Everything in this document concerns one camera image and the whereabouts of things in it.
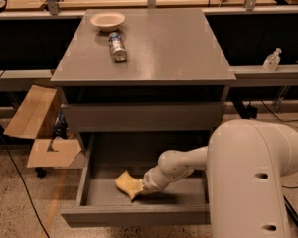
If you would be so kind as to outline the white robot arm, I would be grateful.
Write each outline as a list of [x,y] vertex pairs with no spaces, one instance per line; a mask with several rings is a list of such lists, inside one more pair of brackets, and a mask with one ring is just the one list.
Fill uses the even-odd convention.
[[162,190],[201,169],[207,173],[213,238],[291,238],[281,178],[298,172],[296,130],[257,120],[227,121],[205,147],[164,152],[132,194]]

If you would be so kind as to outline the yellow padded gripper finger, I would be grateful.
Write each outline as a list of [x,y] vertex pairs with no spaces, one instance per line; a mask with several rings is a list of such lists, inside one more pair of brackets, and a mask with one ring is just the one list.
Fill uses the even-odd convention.
[[132,196],[131,196],[131,201],[133,201],[137,196],[140,196],[140,195],[146,195],[148,194],[149,190],[146,189],[146,188],[143,188],[141,190],[135,190],[133,193],[132,193]]

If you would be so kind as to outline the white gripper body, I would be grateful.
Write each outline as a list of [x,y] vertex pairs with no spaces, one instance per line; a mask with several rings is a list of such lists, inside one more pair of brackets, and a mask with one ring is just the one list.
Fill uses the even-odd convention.
[[175,178],[175,175],[164,174],[159,168],[155,167],[145,173],[143,184],[148,191],[161,191],[173,182]]

